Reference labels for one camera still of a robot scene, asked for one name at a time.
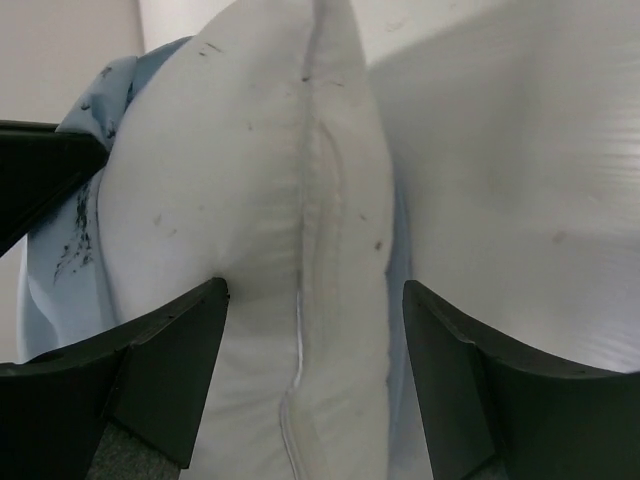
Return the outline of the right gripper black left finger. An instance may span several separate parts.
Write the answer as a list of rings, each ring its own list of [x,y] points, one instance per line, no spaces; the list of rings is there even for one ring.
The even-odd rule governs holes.
[[[229,295],[214,278],[138,319],[1,366],[4,479],[118,479],[190,466]]]

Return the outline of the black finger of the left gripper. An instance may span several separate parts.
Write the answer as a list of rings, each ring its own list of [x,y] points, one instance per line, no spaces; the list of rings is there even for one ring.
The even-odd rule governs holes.
[[[107,161],[92,135],[55,124],[1,122],[1,253],[90,180]]]

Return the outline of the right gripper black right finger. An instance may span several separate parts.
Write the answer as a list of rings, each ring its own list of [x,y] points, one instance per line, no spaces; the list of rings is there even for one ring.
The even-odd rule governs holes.
[[[530,347],[417,281],[403,314],[437,479],[635,479],[639,376]]]

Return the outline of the light blue pillowcase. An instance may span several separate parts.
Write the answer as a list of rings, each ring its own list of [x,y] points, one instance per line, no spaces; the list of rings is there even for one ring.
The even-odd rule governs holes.
[[[128,106],[184,39],[107,64],[58,127],[111,149]],[[96,173],[26,236],[17,304],[22,362],[118,326],[102,259]]]

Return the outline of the white pillow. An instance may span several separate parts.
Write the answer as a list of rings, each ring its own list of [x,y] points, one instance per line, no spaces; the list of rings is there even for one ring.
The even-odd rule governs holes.
[[[186,478],[386,477],[393,203],[347,1],[237,1],[136,95],[98,198],[115,309],[230,295]]]

